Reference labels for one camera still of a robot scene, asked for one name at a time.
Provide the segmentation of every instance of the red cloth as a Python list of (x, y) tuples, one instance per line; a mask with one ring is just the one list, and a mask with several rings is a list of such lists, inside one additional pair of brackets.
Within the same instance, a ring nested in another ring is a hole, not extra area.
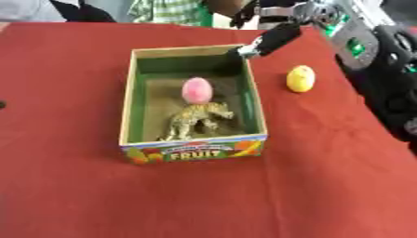
[[(118, 149), (132, 48), (248, 43), (259, 32), (21, 23), (0, 34), (0, 237), (417, 237), (417, 165), (317, 33), (252, 61), (262, 157), (135, 166)], [(294, 94), (285, 74), (317, 74)]]

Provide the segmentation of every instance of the box label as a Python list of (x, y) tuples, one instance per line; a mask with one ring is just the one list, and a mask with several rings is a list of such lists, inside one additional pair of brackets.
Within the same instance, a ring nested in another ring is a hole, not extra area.
[(128, 157), (136, 164), (163, 161), (192, 161), (227, 157), (260, 155), (263, 140), (242, 140), (222, 144), (190, 142), (163, 148), (126, 148)]

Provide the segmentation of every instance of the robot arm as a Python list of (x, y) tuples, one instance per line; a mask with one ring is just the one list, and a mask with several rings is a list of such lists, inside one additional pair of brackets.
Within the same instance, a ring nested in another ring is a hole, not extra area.
[(417, 38), (362, 0), (310, 0), (287, 9), (288, 21), (230, 54), (265, 56), (313, 25), (332, 44), (356, 92), (384, 127), (417, 151)]

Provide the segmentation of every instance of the person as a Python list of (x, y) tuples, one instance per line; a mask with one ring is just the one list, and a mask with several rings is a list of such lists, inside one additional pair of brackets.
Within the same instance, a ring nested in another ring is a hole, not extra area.
[(85, 0), (0, 0), (0, 21), (115, 22)]

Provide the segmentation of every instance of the fruit illustration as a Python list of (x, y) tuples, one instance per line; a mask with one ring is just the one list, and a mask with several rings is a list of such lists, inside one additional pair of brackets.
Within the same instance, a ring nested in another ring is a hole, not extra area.
[(145, 148), (142, 150), (145, 154), (161, 153), (158, 148)]
[(235, 150), (240, 151), (232, 155), (232, 157), (240, 157), (246, 155), (256, 155), (258, 154), (258, 150), (261, 147), (261, 141), (239, 141), (235, 145)]
[(164, 155), (162, 155), (162, 153), (151, 153), (148, 155), (148, 158), (150, 161), (155, 161), (155, 162), (164, 161)]
[(146, 157), (135, 157), (133, 158), (133, 162), (138, 165), (144, 165), (147, 164), (149, 160)]

